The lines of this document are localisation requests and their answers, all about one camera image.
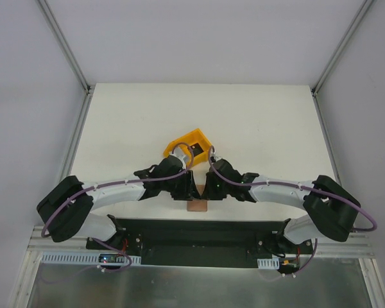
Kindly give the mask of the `brown leather card holder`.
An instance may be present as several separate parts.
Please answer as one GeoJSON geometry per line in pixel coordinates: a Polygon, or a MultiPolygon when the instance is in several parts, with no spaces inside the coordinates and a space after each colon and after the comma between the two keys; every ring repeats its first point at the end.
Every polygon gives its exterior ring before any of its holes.
{"type": "Polygon", "coordinates": [[[194,199],[187,202],[187,212],[207,212],[208,201],[203,199],[194,199]]]}

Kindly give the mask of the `yellow plastic bin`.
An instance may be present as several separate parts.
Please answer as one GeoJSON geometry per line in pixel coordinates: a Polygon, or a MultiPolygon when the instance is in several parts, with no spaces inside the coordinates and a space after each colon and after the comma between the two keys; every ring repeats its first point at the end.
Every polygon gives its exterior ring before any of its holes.
{"type": "Polygon", "coordinates": [[[208,152],[212,146],[211,142],[205,134],[199,129],[195,129],[173,141],[171,141],[163,152],[164,157],[174,154],[177,157],[184,159],[186,165],[193,158],[192,166],[207,161],[208,152]]]}

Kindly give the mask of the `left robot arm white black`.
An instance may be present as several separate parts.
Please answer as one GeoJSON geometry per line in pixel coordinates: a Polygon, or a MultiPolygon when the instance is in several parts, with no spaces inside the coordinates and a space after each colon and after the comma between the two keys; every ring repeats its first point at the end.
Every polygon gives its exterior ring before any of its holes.
{"type": "Polygon", "coordinates": [[[75,175],[67,176],[37,205],[44,223],[41,236],[55,243],[84,236],[97,248],[123,251],[127,238],[124,228],[113,215],[100,216],[92,211],[125,201],[147,200],[161,192],[176,201],[200,197],[193,171],[174,155],[124,180],[86,184],[75,175]]]}

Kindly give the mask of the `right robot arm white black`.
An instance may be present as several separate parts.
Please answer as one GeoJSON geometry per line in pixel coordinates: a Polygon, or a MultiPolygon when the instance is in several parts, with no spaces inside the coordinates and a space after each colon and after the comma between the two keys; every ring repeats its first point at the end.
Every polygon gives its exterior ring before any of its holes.
{"type": "Polygon", "coordinates": [[[223,158],[209,158],[201,197],[223,200],[267,202],[287,205],[306,211],[299,218],[288,218],[276,234],[276,246],[291,253],[306,240],[326,237],[344,243],[352,232],[359,202],[328,176],[304,182],[281,182],[258,173],[235,170],[223,158]]]}

